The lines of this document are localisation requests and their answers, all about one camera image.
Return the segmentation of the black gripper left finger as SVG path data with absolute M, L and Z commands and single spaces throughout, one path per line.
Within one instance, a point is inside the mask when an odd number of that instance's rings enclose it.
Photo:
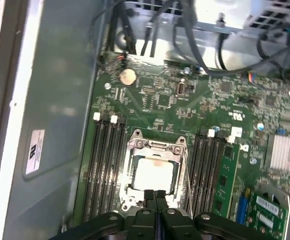
M 157 212 L 155 191 L 144 191 L 145 207 L 127 218 L 116 212 L 107 212 L 85 223 L 52 237 L 53 240 L 99 240 L 126 231 L 128 240 L 154 240 Z

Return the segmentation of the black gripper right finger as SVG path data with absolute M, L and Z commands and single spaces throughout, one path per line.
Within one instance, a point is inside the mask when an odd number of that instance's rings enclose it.
M 262 234 L 210 212 L 202 212 L 194 219 L 169 208 L 166 191 L 156 192 L 157 210 L 162 218 L 167 240 L 261 240 Z

